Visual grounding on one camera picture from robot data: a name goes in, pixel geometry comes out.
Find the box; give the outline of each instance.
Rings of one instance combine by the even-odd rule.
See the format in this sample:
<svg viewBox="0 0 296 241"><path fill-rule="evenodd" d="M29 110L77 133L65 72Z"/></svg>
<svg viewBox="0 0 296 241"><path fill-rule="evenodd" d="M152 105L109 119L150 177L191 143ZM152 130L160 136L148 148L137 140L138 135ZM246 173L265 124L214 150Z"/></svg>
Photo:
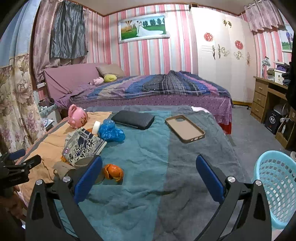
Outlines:
<svg viewBox="0 0 296 241"><path fill-rule="evenodd" d="M274 81L275 81L275 83L278 83L280 85L283 84L284 78L281 75L284 74L284 73L285 73L284 71L280 71L280 70L277 70L277 69L274 70Z"/></svg>
<svg viewBox="0 0 296 241"><path fill-rule="evenodd" d="M266 114L265 127L275 134L279 128L280 119L281 115L278 112L269 110Z"/></svg>
<svg viewBox="0 0 296 241"><path fill-rule="evenodd" d="M296 111L291 107L291 110L290 110L290 115L289 115L289 118L292 120L292 121L296 121Z"/></svg>

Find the framed wedding photo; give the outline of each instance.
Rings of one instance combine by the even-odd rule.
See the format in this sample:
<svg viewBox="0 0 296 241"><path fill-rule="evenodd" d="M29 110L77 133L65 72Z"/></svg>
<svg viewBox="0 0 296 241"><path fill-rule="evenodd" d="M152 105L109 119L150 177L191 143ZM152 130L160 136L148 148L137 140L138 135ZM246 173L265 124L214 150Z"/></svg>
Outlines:
<svg viewBox="0 0 296 241"><path fill-rule="evenodd" d="M285 30L279 30L282 52L292 53L294 31L290 24L285 24Z"/></svg>
<svg viewBox="0 0 296 241"><path fill-rule="evenodd" d="M118 21L118 43L169 38L166 13L156 13Z"/></svg>

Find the floor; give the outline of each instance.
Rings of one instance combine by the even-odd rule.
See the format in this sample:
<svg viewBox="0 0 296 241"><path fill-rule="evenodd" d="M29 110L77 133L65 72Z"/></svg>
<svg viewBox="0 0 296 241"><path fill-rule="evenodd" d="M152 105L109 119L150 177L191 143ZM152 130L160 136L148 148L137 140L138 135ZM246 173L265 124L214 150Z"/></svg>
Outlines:
<svg viewBox="0 0 296 241"><path fill-rule="evenodd" d="M243 168L253 178L254 166L259 156L268 150L278 150L290 155L264 124L250 116L251 109L235 106L232 109L232 133L228 135Z"/></svg>

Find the pink curtain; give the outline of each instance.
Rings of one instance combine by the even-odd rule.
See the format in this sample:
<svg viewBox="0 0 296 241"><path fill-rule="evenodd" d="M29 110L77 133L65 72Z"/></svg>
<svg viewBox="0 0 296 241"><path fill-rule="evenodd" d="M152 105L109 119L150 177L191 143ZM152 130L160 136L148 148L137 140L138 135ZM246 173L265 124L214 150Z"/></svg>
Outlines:
<svg viewBox="0 0 296 241"><path fill-rule="evenodd" d="M244 9L252 31L284 25L279 10L270 0L255 0L255 3L245 6Z"/></svg>
<svg viewBox="0 0 296 241"><path fill-rule="evenodd" d="M85 62L84 56L76 59L49 58L51 31L56 11L60 7L60 4L61 1L59 0L42 0L40 3L33 46L33 70L37 84L44 82L42 72L46 68Z"/></svg>

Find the wall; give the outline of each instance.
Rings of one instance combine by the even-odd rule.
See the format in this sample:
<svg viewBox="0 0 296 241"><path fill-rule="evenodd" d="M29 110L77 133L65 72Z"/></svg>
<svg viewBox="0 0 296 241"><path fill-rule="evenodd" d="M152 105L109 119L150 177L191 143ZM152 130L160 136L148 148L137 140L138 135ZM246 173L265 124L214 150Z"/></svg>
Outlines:
<svg viewBox="0 0 296 241"><path fill-rule="evenodd" d="M117 22L135 16L166 12L169 39L150 39L118 44ZM87 62L118 64L126 75L164 74L169 70L192 70L189 7L162 4L138 7L106 17L89 12L89 53Z"/></svg>
<svg viewBox="0 0 296 241"><path fill-rule="evenodd" d="M241 18L247 20L246 14L242 14ZM256 56L257 56L257 76L261 77L262 64L261 61L267 56L269 58L271 68L275 68L274 61L285 62L289 64L291 61L292 53L282 52L281 41L277 28L266 29L264 31L254 32Z"/></svg>
<svg viewBox="0 0 296 241"><path fill-rule="evenodd" d="M86 62L105 62L103 17L89 9L86 10L88 11L88 35L86 36L86 40L88 42L88 53Z"/></svg>

